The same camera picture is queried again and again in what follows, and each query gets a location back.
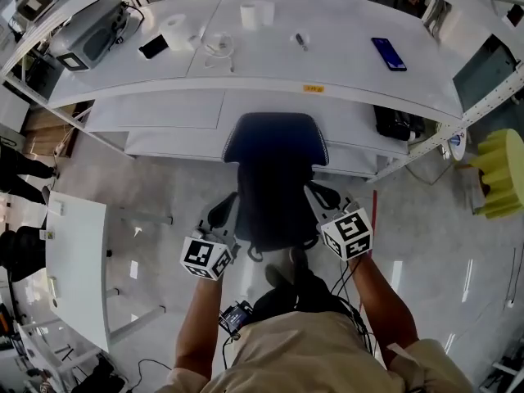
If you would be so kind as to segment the person's left forearm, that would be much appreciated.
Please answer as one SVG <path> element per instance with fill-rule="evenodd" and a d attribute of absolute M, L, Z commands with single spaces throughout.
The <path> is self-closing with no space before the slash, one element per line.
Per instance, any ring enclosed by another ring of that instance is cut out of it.
<path fill-rule="evenodd" d="M 175 348 L 175 368 L 211 379 L 218 333 L 223 279 L 200 278 Z"/>

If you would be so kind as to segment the black device with screen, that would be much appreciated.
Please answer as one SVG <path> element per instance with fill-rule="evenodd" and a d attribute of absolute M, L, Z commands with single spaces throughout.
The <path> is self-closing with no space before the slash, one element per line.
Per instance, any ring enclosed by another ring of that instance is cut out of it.
<path fill-rule="evenodd" d="M 249 322 L 252 313 L 253 309 L 248 301 L 236 302 L 219 313 L 219 325 L 229 336 L 235 338 L 241 328 Z"/>

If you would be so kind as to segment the person's black trousers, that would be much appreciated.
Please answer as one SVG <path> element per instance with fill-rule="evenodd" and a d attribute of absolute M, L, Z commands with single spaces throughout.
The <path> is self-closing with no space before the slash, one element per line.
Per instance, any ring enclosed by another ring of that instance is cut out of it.
<path fill-rule="evenodd" d="M 291 312 L 324 313 L 334 312 L 351 317 L 350 309 L 328 289 L 326 283 L 310 269 L 299 269 L 294 282 L 289 282 L 270 264 L 265 268 L 265 277 L 273 287 L 252 306 L 253 323 L 264 321 Z"/>

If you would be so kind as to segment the blue phone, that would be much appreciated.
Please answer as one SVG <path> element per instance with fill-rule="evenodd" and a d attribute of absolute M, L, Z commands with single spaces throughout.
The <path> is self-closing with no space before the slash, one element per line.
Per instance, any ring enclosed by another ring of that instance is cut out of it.
<path fill-rule="evenodd" d="M 388 70 L 390 71 L 406 71 L 407 67 L 400 58 L 397 51 L 393 48 L 391 42 L 387 38 L 371 38 L 373 46 L 377 49 Z"/>

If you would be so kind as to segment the black office chair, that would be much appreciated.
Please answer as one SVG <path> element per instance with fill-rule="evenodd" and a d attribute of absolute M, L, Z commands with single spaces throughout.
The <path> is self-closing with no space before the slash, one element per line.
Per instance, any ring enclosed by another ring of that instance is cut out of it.
<path fill-rule="evenodd" d="M 45 246 L 39 228 L 22 226 L 0 235 L 0 266 L 11 282 L 19 282 L 46 267 Z"/>

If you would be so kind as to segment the large toilet paper roll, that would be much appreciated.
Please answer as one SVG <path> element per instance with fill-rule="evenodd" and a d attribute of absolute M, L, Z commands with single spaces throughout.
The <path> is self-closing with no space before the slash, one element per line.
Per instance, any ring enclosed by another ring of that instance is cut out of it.
<path fill-rule="evenodd" d="M 194 51 L 200 42 L 198 28 L 184 14 L 174 14 L 165 19 L 159 31 L 173 52 Z"/>

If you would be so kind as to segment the white table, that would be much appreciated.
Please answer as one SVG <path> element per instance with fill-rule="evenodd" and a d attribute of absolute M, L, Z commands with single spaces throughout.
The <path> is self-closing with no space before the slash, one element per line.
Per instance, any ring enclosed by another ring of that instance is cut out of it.
<path fill-rule="evenodd" d="M 114 331 L 110 330 L 107 300 L 122 293 L 106 287 L 108 223 L 111 218 L 173 224 L 170 216 L 126 210 L 51 191 L 49 201 L 65 204 L 63 216 L 47 210 L 46 229 L 55 232 L 46 240 L 46 274 L 51 311 L 80 336 L 104 350 L 166 313 L 158 305 Z"/>

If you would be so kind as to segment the black phone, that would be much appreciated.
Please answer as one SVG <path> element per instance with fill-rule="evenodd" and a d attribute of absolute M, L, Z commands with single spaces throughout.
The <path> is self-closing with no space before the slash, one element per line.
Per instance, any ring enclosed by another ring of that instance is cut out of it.
<path fill-rule="evenodd" d="M 168 47 L 168 43 L 165 41 L 164 37 L 159 34 L 154 39 L 143 44 L 138 50 L 146 59 L 150 60 Z"/>

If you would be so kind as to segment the person's right forearm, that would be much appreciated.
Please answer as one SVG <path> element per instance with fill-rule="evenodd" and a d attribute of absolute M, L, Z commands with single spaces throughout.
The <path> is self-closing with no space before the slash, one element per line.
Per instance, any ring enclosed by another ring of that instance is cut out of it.
<path fill-rule="evenodd" d="M 369 255 L 350 260 L 349 266 L 382 359 L 390 369 L 396 353 L 388 346 L 407 348 L 418 341 L 413 315 Z"/>

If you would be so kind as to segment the yellow foam stool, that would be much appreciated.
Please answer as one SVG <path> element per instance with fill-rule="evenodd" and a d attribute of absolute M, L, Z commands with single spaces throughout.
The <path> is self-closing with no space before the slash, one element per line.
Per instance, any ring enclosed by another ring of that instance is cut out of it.
<path fill-rule="evenodd" d="M 485 204 L 474 210 L 487 219 L 524 211 L 524 141 L 514 129 L 490 133 L 478 144 L 478 156 L 469 162 L 481 173 Z"/>

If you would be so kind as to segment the white round disc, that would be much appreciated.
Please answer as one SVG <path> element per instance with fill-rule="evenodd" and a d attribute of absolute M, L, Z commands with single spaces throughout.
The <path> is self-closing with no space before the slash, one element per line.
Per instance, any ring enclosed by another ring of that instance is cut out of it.
<path fill-rule="evenodd" d="M 448 139 L 447 145 L 450 155 L 455 161 L 461 161 L 466 151 L 468 141 L 467 131 L 463 130 Z"/>

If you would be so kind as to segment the black floor bag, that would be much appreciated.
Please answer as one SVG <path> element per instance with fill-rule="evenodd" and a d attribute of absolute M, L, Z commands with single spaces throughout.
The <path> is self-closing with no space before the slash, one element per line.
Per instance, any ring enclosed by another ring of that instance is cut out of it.
<path fill-rule="evenodd" d="M 120 393 L 126 381 L 115 373 L 113 365 L 103 356 L 98 355 L 98 364 L 71 393 Z"/>

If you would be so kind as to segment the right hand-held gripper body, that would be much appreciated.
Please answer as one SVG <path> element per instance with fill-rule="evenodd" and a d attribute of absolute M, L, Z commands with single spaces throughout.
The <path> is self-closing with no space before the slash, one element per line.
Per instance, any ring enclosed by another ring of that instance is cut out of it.
<path fill-rule="evenodd" d="M 324 244 L 340 260 L 351 260 L 373 248 L 373 228 L 364 208 L 321 226 Z"/>

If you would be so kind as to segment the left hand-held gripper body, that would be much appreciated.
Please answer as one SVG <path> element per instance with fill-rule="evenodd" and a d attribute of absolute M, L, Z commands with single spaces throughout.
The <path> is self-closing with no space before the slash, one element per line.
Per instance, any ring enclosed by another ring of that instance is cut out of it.
<path fill-rule="evenodd" d="M 230 222 L 221 228 L 201 222 L 184 238 L 180 264 L 193 276 L 218 281 L 234 263 L 239 247 Z"/>

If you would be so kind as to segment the grey boxy machine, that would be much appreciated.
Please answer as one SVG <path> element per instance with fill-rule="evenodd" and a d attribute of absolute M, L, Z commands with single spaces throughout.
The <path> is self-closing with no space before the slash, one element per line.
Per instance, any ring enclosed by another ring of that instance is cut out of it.
<path fill-rule="evenodd" d="M 124 41 L 129 19 L 129 5 L 123 0 L 98 0 L 53 35 L 49 53 L 69 71 L 91 70 Z"/>

